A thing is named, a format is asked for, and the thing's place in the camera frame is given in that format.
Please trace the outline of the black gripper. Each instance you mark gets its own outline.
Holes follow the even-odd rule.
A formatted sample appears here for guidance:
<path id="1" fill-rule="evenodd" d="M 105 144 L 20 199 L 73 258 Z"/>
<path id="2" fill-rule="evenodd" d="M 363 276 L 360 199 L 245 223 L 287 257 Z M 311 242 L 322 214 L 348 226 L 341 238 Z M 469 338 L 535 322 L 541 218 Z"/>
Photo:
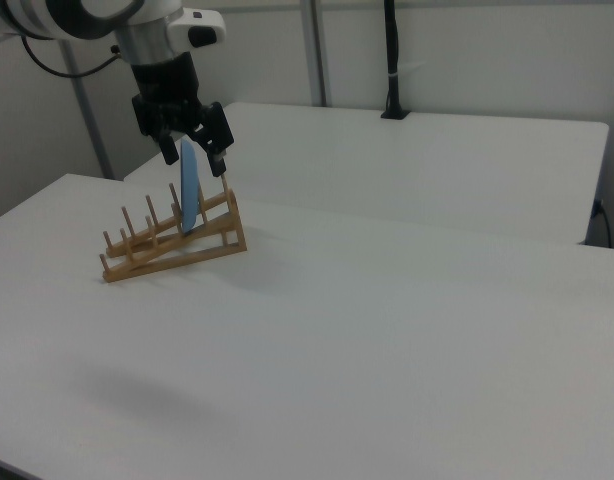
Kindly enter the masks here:
<path id="1" fill-rule="evenodd" d="M 179 160 L 172 131 L 189 134 L 206 153 L 211 173 L 226 172 L 224 157 L 234 137 L 222 105 L 202 105 L 199 81 L 189 52 L 172 60 L 150 65 L 132 65 L 139 93 L 132 105 L 142 135 L 159 137 L 158 145 L 167 165 Z"/>

